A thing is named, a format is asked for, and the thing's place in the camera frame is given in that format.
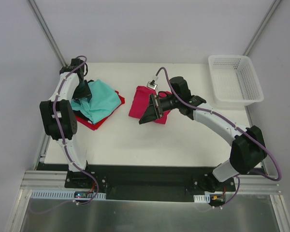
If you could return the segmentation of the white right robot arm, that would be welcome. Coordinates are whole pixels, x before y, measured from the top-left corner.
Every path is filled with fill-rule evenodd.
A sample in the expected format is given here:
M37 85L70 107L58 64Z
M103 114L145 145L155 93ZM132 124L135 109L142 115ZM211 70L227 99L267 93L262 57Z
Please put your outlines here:
M150 94L149 104L139 124L161 118L165 112L178 109L191 120L202 123L222 137L230 146L230 158L197 180L197 185L204 191L215 192L225 185L225 181L238 174L247 174L266 158L260 148L264 144L261 130L252 126L234 128L224 119L210 112L206 100L192 95L186 80L181 77L170 79L173 88L170 94L161 97Z

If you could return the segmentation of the white plastic basket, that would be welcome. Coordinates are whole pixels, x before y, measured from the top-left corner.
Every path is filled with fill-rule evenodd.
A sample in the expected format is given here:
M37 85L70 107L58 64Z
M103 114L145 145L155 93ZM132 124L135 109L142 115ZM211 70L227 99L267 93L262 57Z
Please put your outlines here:
M208 65L215 103L236 109L264 100L251 59L240 55L211 55Z

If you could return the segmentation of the crimson pink t shirt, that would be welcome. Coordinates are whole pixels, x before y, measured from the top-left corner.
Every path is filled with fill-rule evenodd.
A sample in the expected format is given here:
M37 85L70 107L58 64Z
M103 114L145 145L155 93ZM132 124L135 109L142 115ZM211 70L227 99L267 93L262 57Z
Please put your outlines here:
M140 119L142 115L144 114L146 108L148 107L150 94L155 94L155 93L156 92L154 90L149 89L145 86L138 86L134 94L132 105L129 111L129 116ZM167 97L167 95L170 95L170 94L171 93L168 91L159 91L159 97L162 97L162 98L165 98ZM165 112L162 118L157 119L154 122L158 124L166 124L167 115L169 113L170 111Z

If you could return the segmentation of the teal t shirt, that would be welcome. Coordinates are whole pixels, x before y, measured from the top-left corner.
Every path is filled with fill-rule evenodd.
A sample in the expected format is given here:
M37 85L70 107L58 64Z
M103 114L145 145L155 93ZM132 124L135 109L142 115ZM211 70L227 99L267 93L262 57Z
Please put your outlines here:
M100 79L90 81L88 85L92 93L91 100L81 100L79 103L71 100L71 107L74 111L80 111L87 121L96 124L110 116L121 105L121 99L114 89Z

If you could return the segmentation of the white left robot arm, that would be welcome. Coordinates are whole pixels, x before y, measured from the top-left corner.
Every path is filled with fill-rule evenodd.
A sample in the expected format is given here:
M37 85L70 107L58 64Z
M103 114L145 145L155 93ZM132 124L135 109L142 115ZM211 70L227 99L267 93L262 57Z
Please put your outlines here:
M71 59L70 65L59 71L59 83L54 94L39 105L44 131L61 147L68 163L66 188L98 186L85 155L80 151L76 139L78 124L71 106L72 100L80 103L81 100L90 102L92 98L88 82L84 79L87 72L86 56Z

